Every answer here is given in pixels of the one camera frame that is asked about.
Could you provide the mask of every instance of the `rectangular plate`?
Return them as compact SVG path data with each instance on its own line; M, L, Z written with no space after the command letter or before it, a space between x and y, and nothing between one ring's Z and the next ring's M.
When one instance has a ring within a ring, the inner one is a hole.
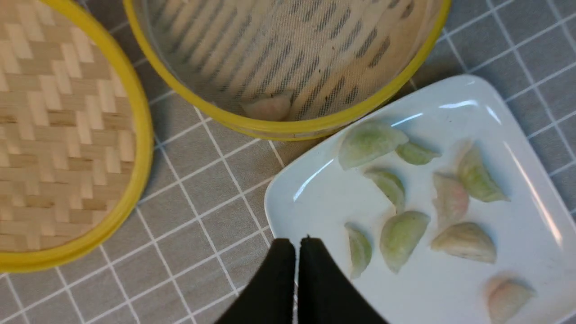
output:
M381 119L442 153L423 166L390 153L344 172L337 159L346 131ZM454 173L466 139L474 140L492 177L511 202L471 198L464 221L480 224L498 253L489 265L430 250L438 234L432 205L435 171ZM406 210L431 217L424 237L397 275L378 248L394 208L362 172L384 167L406 188ZM352 221L373 245L372 261L352 283L391 323L489 323L488 292L503 278L520 278L536 291L513 323L555 323L576 311L576 231L548 174L496 90L474 76L453 77L421 89L361 119L291 163L270 183L265 208L275 237L297 247L321 238L340 269L351 269L347 232Z

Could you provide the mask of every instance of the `dumpling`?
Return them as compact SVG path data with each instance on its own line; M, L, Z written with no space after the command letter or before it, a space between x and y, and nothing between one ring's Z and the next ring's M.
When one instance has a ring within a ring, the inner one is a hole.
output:
M488 312L492 324L504 324L534 297L531 289L512 280L501 283L488 298Z
M438 227L442 228L464 217L470 198L460 181L440 174L432 177L437 196L432 203L438 213Z
M458 178L468 194L480 201L510 201L488 173L476 145L473 145L460 161Z
M398 273L426 232L430 218L420 212L405 212L390 218L380 236L380 252L388 268Z
M408 142L408 137L379 120L352 128L344 138L338 161L344 170L359 167Z
M384 193L396 208L396 214L404 212L404 186L394 174L383 170L372 170L364 173Z
M249 103L242 103L241 106L246 116L250 118L277 122L288 116L293 93L285 91L274 97L261 97Z
M459 258L486 263L496 262L494 242L475 223L450 226L432 241L431 248Z
M412 142L398 146L396 148L396 154L398 154L402 160L413 165L428 164L433 158L442 156L439 153L432 152Z
M348 231L350 241L350 259L352 260L352 274L350 278L356 279L366 270L372 259L372 246L364 234L351 223L344 225Z

